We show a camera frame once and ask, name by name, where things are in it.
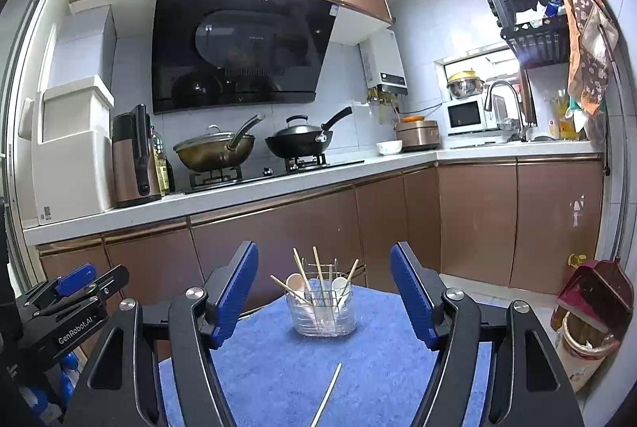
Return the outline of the white ceramic spoon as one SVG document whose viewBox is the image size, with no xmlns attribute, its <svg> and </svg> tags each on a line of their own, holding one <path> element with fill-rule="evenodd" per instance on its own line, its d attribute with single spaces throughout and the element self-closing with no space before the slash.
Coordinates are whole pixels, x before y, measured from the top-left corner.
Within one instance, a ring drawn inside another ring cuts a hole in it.
<svg viewBox="0 0 637 427">
<path fill-rule="evenodd" d="M 332 299 L 334 303 L 339 303 L 349 292 L 348 279 L 343 276 L 338 276 L 332 281 Z"/>
</svg>

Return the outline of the chrome kitchen faucet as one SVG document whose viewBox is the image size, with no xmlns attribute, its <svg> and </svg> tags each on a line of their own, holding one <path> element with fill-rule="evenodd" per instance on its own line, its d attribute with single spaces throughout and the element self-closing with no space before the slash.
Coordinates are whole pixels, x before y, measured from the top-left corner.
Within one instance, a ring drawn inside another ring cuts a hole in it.
<svg viewBox="0 0 637 427">
<path fill-rule="evenodd" d="M 528 124 L 514 85 L 506 80 L 488 84 L 484 112 L 507 142 L 528 141 Z"/>
</svg>

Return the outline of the blue terry cloth mat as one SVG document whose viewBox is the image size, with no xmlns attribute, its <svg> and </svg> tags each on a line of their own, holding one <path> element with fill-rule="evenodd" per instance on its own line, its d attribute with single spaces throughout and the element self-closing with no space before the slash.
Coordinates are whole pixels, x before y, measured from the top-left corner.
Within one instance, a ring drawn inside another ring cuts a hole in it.
<svg viewBox="0 0 637 427">
<path fill-rule="evenodd" d="M 436 355 L 414 335 L 395 293 L 354 287 L 356 329 L 343 337 L 308 337 L 279 298 L 240 320 L 212 358 L 240 426 L 309 426 L 342 370 L 319 426 L 408 426 Z"/>
</svg>

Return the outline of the white storage box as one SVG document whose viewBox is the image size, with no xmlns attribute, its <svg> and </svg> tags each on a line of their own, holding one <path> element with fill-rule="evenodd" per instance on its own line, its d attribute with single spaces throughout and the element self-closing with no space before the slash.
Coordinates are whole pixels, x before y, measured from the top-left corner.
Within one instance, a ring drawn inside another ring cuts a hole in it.
<svg viewBox="0 0 637 427">
<path fill-rule="evenodd" d="M 26 228 L 95 216 L 114 207 L 110 111 L 102 78 L 50 86 L 27 98 L 18 136 L 30 142 L 33 206 Z"/>
</svg>

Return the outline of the rose gold electric kettle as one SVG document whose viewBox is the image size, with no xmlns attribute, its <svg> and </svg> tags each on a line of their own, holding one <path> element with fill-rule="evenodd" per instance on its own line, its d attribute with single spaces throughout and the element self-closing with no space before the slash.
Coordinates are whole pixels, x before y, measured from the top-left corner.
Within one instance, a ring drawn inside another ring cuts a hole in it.
<svg viewBox="0 0 637 427">
<path fill-rule="evenodd" d="M 112 121 L 112 165 L 118 208 L 158 201 L 159 188 L 150 117 L 140 103 Z"/>
</svg>

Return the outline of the wooden chopstick leaning in holder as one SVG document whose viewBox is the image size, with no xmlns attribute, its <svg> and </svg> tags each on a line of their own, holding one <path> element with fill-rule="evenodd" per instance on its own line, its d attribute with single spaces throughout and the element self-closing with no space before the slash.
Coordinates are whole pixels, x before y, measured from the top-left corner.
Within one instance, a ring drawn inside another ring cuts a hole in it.
<svg viewBox="0 0 637 427">
<path fill-rule="evenodd" d="M 287 287 L 287 284 L 285 284 L 285 283 L 284 283 L 284 281 L 281 281 L 279 278 L 277 278 L 277 277 L 276 277 L 276 276 L 274 276 L 274 275 L 271 275 L 271 276 L 270 276 L 270 279 L 271 279 L 272 281 L 274 281 L 277 285 L 279 285 L 280 287 L 282 287 L 282 288 L 283 288 L 283 289 L 284 289 L 284 290 L 288 293 L 289 288 Z M 305 304 L 305 305 L 308 305 L 308 306 L 312 306 L 312 305 L 313 305 L 312 301 L 311 301 L 311 300 L 309 300 L 307 297 L 305 297 L 305 298 L 303 299 L 303 303 L 302 303 L 302 304 Z"/>
</svg>

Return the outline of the pink ceramic spoon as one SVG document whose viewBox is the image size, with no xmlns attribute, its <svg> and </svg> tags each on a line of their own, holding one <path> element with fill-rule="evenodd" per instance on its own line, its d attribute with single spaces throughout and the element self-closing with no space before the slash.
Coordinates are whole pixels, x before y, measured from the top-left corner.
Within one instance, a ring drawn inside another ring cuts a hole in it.
<svg viewBox="0 0 637 427">
<path fill-rule="evenodd" d="M 289 288 L 288 296 L 290 296 L 294 302 L 302 304 L 305 298 L 305 282 L 302 279 L 302 275 L 292 273 L 286 278 L 285 284 L 287 284 Z"/>
</svg>

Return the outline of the clear utensil holder with rack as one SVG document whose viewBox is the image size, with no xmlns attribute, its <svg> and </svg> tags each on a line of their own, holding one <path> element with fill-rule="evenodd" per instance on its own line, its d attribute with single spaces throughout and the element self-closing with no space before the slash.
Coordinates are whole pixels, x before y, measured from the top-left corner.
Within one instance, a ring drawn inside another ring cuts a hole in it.
<svg viewBox="0 0 637 427">
<path fill-rule="evenodd" d="M 321 263 L 326 298 L 328 298 L 328 264 L 334 266 L 332 280 L 338 276 L 348 276 L 347 272 L 341 270 L 337 259 L 329 263 Z M 340 337 L 353 333 L 356 329 L 356 314 L 353 304 L 352 281 L 347 299 L 341 303 L 341 306 L 338 306 L 338 303 L 330 306 L 328 299 L 327 305 L 324 306 L 320 297 L 319 276 L 315 263 L 302 261 L 302 265 L 312 288 L 314 303 L 312 306 L 296 303 L 286 292 L 286 302 L 294 329 L 301 335 L 312 337 Z"/>
</svg>

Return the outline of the bronze wok with glass lid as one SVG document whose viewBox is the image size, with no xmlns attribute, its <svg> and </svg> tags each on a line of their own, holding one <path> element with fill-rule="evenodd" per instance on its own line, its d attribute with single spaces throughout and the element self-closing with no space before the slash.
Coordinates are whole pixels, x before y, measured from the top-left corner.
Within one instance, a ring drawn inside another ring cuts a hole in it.
<svg viewBox="0 0 637 427">
<path fill-rule="evenodd" d="M 266 116 L 260 113 L 248 119 L 237 131 L 222 131 L 216 124 L 200 136 L 174 144 L 182 164 L 196 173 L 241 166 L 253 152 L 256 138 L 250 130 Z"/>
</svg>

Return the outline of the white microwave oven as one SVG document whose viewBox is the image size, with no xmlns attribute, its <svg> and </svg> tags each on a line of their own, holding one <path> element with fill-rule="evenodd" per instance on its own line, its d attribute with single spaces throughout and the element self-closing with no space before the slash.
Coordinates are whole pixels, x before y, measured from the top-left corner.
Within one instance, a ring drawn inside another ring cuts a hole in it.
<svg viewBox="0 0 637 427">
<path fill-rule="evenodd" d="M 486 111 L 485 97 L 474 95 L 450 100 L 444 104 L 446 131 L 449 135 L 496 131 L 496 118 Z"/>
</svg>

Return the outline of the black wok with lid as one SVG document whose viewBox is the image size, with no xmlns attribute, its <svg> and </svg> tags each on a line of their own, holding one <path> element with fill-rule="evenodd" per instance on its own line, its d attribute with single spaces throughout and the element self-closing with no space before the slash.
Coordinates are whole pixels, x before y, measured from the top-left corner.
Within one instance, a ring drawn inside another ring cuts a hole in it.
<svg viewBox="0 0 637 427">
<path fill-rule="evenodd" d="M 275 156 L 284 160 L 321 156 L 332 142 L 332 127 L 352 113 L 350 106 L 344 107 L 321 125 L 310 124 L 306 115 L 292 115 L 286 119 L 285 129 L 267 137 L 266 144 Z"/>
</svg>

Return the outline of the steel bowl on microwave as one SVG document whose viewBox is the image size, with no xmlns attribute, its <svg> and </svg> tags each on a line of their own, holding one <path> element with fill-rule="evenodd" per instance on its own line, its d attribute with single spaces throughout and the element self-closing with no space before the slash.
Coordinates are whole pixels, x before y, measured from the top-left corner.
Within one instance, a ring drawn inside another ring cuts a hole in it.
<svg viewBox="0 0 637 427">
<path fill-rule="evenodd" d="M 447 91 L 455 99 L 463 99 L 482 93 L 484 81 L 475 70 L 465 70 L 453 74 L 447 80 Z"/>
</svg>

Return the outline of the white water heater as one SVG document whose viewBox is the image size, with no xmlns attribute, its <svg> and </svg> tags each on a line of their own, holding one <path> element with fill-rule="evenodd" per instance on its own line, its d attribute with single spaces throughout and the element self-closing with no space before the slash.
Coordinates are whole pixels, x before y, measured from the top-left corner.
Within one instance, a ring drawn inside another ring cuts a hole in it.
<svg viewBox="0 0 637 427">
<path fill-rule="evenodd" d="M 395 33 L 379 30 L 358 45 L 367 88 L 407 95 L 407 80 Z"/>
</svg>

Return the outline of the patterned hanging apron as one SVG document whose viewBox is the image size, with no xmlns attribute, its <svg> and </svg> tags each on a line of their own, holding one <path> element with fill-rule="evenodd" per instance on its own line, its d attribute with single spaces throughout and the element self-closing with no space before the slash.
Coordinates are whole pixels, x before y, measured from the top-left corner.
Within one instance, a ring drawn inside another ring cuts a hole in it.
<svg viewBox="0 0 637 427">
<path fill-rule="evenodd" d="M 610 60 L 619 32 L 602 0 L 564 0 L 569 31 L 567 90 L 591 117 L 605 99 Z"/>
</svg>

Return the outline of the black wall rack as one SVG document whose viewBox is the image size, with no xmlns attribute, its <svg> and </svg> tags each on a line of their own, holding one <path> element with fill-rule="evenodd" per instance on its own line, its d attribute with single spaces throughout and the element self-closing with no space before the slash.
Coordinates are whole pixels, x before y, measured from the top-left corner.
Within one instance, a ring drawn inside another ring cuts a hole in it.
<svg viewBox="0 0 637 427">
<path fill-rule="evenodd" d="M 528 69 L 567 63 L 567 18 L 552 11 L 552 0 L 488 0 L 500 37 L 520 66 Z"/>
</svg>

